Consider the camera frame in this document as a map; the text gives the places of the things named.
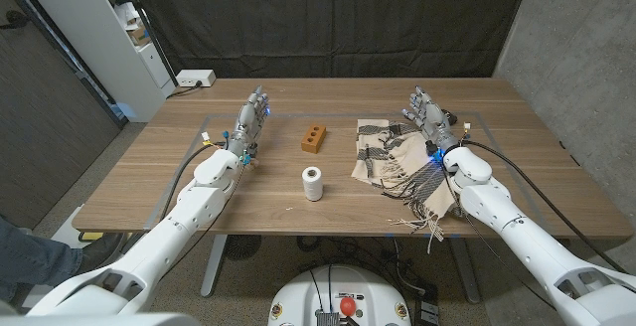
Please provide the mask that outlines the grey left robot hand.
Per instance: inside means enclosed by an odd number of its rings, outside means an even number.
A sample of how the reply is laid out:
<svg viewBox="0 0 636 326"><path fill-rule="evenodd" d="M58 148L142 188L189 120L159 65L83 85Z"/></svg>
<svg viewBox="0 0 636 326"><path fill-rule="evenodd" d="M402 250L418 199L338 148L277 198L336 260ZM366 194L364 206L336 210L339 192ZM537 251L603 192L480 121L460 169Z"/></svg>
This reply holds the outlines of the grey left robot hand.
<svg viewBox="0 0 636 326"><path fill-rule="evenodd" d="M257 141L269 114L267 93L258 85L239 110L227 149L236 156L245 154L254 157L257 153Z"/></svg>

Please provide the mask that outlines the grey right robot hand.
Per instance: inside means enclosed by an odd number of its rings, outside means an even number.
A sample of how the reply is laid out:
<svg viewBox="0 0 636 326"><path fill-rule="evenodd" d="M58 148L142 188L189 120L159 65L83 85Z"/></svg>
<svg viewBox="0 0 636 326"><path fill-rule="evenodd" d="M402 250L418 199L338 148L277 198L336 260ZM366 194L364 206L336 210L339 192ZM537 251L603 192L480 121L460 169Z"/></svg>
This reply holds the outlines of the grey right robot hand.
<svg viewBox="0 0 636 326"><path fill-rule="evenodd" d="M413 122L425 140L435 145L441 153L458 143L451 131L448 116L419 85L410 95L409 106L410 109L401 111L403 116Z"/></svg>

